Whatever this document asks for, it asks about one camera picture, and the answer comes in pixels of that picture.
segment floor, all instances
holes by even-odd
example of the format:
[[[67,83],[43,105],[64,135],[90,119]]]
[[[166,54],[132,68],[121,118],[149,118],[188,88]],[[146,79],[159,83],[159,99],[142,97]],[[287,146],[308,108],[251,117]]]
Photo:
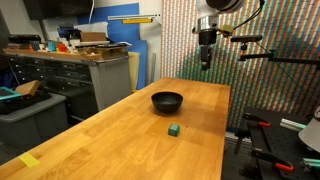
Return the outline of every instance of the floor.
[[[235,155],[233,154],[235,141],[227,139],[226,143],[228,150],[224,154],[222,180],[243,180],[245,178],[239,175],[239,169],[242,168],[244,163],[247,163],[250,160],[248,155],[250,146],[243,143],[239,154]],[[17,150],[0,142],[0,165],[22,153],[23,151]]]

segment box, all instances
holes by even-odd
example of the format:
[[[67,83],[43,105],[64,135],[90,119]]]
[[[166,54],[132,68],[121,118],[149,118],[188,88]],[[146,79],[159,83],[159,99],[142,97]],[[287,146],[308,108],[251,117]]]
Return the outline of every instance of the box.
[[[68,128],[66,97],[50,95],[51,98],[32,106],[0,115],[0,141],[28,151],[65,131]]]
[[[106,41],[106,33],[102,32],[80,32],[82,42]]]

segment green block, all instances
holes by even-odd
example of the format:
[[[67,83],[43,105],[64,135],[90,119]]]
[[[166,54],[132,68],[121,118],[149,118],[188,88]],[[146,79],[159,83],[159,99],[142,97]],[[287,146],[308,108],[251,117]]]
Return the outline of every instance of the green block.
[[[171,125],[169,126],[169,129],[168,129],[168,134],[169,134],[170,136],[176,136],[176,137],[177,137],[179,131],[180,131],[180,125],[178,125],[178,124],[171,124]]]

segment wall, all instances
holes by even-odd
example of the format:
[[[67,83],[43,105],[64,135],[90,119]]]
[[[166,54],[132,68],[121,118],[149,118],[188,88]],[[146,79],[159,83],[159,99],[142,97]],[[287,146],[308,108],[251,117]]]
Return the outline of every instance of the wall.
[[[0,9],[11,34],[39,34],[38,21],[30,21],[23,0],[1,0]]]
[[[220,15],[219,24],[236,26],[258,7],[258,0],[247,0],[236,13]],[[268,0],[261,14],[238,28],[233,35],[261,34],[261,45],[276,49],[277,57],[318,59],[319,7],[319,0]],[[229,127],[240,126],[246,106],[307,115],[320,104],[320,100],[317,100],[320,99],[320,71],[317,66],[275,63],[267,59],[240,62],[240,44],[230,43],[229,39],[222,36],[218,36],[213,46],[211,68],[201,71],[198,37],[191,33],[196,20],[196,0],[163,1],[161,77],[231,86]],[[247,53],[265,52],[258,45],[249,43]]]
[[[139,3],[140,14],[161,14],[161,0],[95,0],[95,7],[115,6],[129,3]],[[30,20],[23,0],[1,0],[0,9],[7,22],[11,34],[39,34],[42,38],[39,22]],[[44,25],[50,39],[58,37],[57,28],[59,24],[72,23],[77,24],[76,17],[57,18],[44,20]],[[154,22],[150,24],[140,25],[140,39],[148,41],[148,72],[147,82],[151,76],[152,54],[156,53],[157,63],[155,71],[155,79],[160,77],[160,47],[161,47],[161,26]]]

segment wooden tabletop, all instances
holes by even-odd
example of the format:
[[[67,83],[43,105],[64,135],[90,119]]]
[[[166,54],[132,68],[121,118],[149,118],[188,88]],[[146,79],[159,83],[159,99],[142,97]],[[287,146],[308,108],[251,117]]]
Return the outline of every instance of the wooden tabletop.
[[[159,91],[184,97],[177,113],[154,110]],[[221,179],[229,95],[229,86],[163,78],[31,149],[39,165],[0,166],[0,179]]]

